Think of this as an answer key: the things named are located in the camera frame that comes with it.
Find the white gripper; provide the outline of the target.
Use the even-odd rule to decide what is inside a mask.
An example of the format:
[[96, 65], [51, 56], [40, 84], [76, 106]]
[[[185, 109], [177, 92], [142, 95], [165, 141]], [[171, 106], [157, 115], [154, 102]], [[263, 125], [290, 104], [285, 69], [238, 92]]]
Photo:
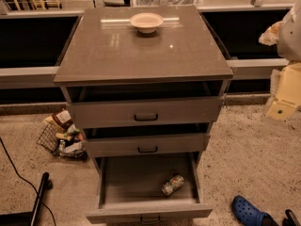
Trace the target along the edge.
[[[259, 37], [259, 43], [272, 46], [278, 43], [282, 21], [269, 26]], [[271, 95], [275, 101], [269, 106], [266, 116], [276, 121], [286, 121], [301, 105], [301, 63], [290, 62], [281, 71], [273, 70]]]

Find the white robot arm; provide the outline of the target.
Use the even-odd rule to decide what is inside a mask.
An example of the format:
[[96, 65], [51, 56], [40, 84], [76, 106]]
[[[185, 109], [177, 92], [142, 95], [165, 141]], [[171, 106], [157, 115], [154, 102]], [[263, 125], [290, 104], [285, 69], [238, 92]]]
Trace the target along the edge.
[[269, 26], [259, 43], [276, 45], [278, 55], [289, 61], [278, 82], [271, 80], [276, 91], [265, 112], [268, 118], [285, 121], [301, 106], [301, 2], [296, 2], [280, 22]]

